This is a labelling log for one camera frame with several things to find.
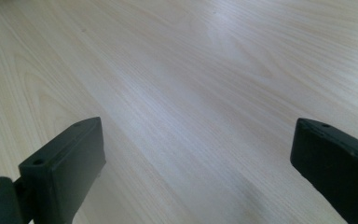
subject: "table surface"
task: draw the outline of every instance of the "table surface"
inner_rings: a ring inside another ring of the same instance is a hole
[[[0,175],[98,116],[74,223],[345,223],[289,157],[358,138],[358,1],[0,0]]]

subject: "screw hole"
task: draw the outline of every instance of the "screw hole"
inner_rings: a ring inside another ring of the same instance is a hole
[[[40,164],[43,164],[43,160],[42,159],[38,159],[36,161],[34,161],[33,165],[40,165]]]

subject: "wood grain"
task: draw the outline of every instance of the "wood grain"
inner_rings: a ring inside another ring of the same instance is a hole
[[[0,175],[95,116],[75,223],[344,223],[289,155],[358,138],[358,1],[0,0]]]

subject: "light wood surface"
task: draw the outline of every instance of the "light wood surface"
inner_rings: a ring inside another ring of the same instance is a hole
[[[0,175],[95,116],[75,223],[345,223],[289,156],[358,138],[358,1],[0,0]]]

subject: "dark object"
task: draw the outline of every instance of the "dark object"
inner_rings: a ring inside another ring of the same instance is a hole
[[[14,184],[0,177],[0,224],[72,223],[104,164],[101,119],[73,124],[19,165]]]
[[[358,140],[321,122],[299,119],[290,158],[349,223],[358,223]]]

